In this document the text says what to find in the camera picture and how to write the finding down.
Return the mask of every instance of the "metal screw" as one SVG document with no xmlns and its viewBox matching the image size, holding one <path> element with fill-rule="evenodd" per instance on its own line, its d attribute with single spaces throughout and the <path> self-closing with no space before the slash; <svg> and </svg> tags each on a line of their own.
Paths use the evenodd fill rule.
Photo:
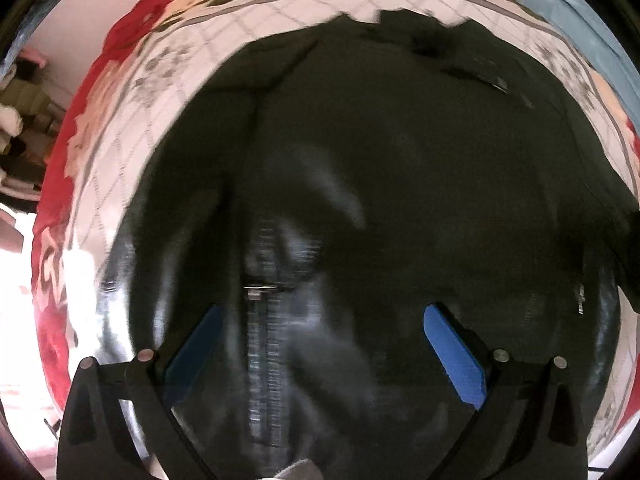
<svg viewBox="0 0 640 480">
<path fill-rule="evenodd" d="M 82 361 L 80 361 L 80 367 L 82 368 L 82 370 L 88 370 L 93 365 L 94 365 L 93 357 L 85 357 L 84 359 L 82 359 Z"/>
<path fill-rule="evenodd" d="M 560 368 L 561 370 L 564 370 L 567 366 L 566 359 L 559 355 L 554 357 L 554 364 L 556 365 L 556 367 Z"/>
<path fill-rule="evenodd" d="M 510 358 L 511 356 L 509 355 L 509 352 L 507 352 L 506 350 L 503 350 L 502 348 L 498 348 L 494 350 L 494 359 L 499 363 L 505 363 Z"/>
<path fill-rule="evenodd" d="M 151 361 L 154 358 L 154 351 L 151 348 L 145 348 L 138 352 L 138 361 L 141 363 L 146 363 Z"/>
</svg>

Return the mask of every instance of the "blue gripper pad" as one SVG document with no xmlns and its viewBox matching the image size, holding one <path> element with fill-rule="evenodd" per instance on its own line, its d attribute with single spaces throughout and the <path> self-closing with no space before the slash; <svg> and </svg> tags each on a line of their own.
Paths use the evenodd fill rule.
<svg viewBox="0 0 640 480">
<path fill-rule="evenodd" d="M 443 313 L 434 304 L 424 309 L 424 335 L 444 366 L 460 400 L 479 410 L 486 399 L 484 370 Z"/>
<path fill-rule="evenodd" d="M 184 400 L 205 361 L 211 354 L 223 327 L 223 311 L 212 306 L 202 317 L 164 373 L 165 405 L 171 407 Z"/>
</svg>

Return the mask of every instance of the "black jacket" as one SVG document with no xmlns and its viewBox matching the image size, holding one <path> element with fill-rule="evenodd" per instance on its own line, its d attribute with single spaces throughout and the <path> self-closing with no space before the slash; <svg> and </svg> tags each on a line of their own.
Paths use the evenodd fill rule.
<svg viewBox="0 0 640 480">
<path fill-rule="evenodd" d="M 635 300 L 637 212 L 533 58 L 476 22 L 343 16 L 249 44 L 185 108 L 116 237 L 96 355 L 157 348 L 217 305 L 174 413 L 221 480 L 299 458 L 328 479 L 423 479 L 473 415 L 424 307 L 520 360 L 564 356 L 589 427 L 617 285 Z M 277 290 L 246 301 L 256 284 Z"/>
</svg>

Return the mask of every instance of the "zipper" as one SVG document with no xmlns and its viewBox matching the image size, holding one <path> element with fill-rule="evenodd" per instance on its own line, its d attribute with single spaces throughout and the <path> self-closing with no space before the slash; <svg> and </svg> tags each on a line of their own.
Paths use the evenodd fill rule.
<svg viewBox="0 0 640 480">
<path fill-rule="evenodd" d="M 273 476 L 287 464 L 289 409 L 287 371 L 282 355 L 283 323 L 279 285 L 244 287 L 247 304 L 248 423 L 258 473 Z"/>
</svg>

